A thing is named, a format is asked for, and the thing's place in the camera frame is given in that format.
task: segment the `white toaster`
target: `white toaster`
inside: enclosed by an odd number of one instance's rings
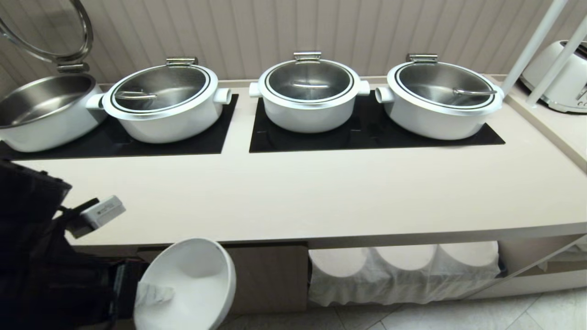
[[[557,41],[546,47],[522,72],[522,83],[534,90],[565,45]],[[587,42],[579,45],[540,98],[551,109],[587,113]]]

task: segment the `stainless steel lid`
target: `stainless steel lid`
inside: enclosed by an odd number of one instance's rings
[[[320,52],[295,53],[294,62],[272,70],[266,80],[269,91],[294,102],[319,103],[336,99],[353,86],[345,68],[320,60]]]
[[[412,64],[397,71],[396,80],[407,92],[427,102],[459,109],[484,106],[497,93],[475,73],[436,62],[426,54],[409,55]]]
[[[116,87],[112,104],[131,113],[165,111],[197,98],[210,85],[207,72],[196,67],[196,58],[168,58],[156,66],[130,76]]]
[[[30,53],[32,56],[45,60],[47,62],[53,62],[57,64],[57,70],[59,72],[86,72],[90,68],[83,62],[84,58],[90,52],[92,48],[92,42],[94,34],[92,31],[92,23],[85,8],[83,7],[80,0],[70,0],[81,26],[83,28],[83,42],[81,47],[71,53],[53,53],[38,47],[31,45],[29,42],[22,39],[17,33],[12,31],[9,25],[0,18],[0,32],[8,38],[11,42],[16,44],[18,47]]]

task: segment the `glass lid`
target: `glass lid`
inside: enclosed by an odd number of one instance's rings
[[[419,98],[447,107],[483,106],[497,92],[476,74],[437,62],[407,65],[398,71],[396,80]]]
[[[294,102],[324,102],[345,94],[353,86],[352,75],[343,67],[319,59],[299,59],[269,73],[267,88]]]
[[[43,15],[33,15],[39,6]],[[0,32],[60,72],[89,69],[82,61],[92,48],[92,23],[80,0],[9,1],[0,6]]]
[[[112,104],[125,112],[164,111],[195,99],[209,84],[208,74],[195,66],[158,66],[121,83]]]

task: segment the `induction cooktop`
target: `induction cooktop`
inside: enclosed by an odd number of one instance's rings
[[[38,160],[95,157],[169,156],[187,154],[219,154],[222,152],[228,126],[237,105],[238,95],[222,108],[216,123],[202,133],[173,143],[152,144],[134,140],[119,121],[108,117],[90,133],[63,146],[36,153],[21,153],[0,142],[0,159]]]
[[[344,149],[415,148],[443,146],[479,146],[505,144],[488,125],[462,140],[436,140],[414,134],[400,127],[385,113],[383,105],[369,96],[357,96],[350,119],[342,126],[324,133],[290,132],[273,124],[265,114],[263,100],[257,103],[250,153]]]

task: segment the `floor tile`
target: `floor tile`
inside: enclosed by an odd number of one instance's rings
[[[539,295],[405,305],[382,320],[387,330],[505,330]]]
[[[346,330],[366,330],[401,306],[401,304],[341,306],[336,307],[336,312]]]
[[[528,313],[522,314],[507,330],[543,330]]]
[[[377,322],[375,325],[373,325],[371,328],[367,330],[385,330],[385,327],[383,326],[383,323]]]
[[[237,318],[241,317],[238,314],[228,314],[223,320],[222,323],[220,323],[220,326],[229,324],[230,322],[236,320]]]
[[[345,330],[334,308],[312,308],[303,313],[243,315],[219,330]]]
[[[544,330],[585,330],[587,289],[544,293],[527,313]]]
[[[102,322],[98,324],[83,325],[79,326],[77,330],[103,330],[108,327],[108,322]],[[119,319],[112,328],[113,330],[136,330],[132,319]]]

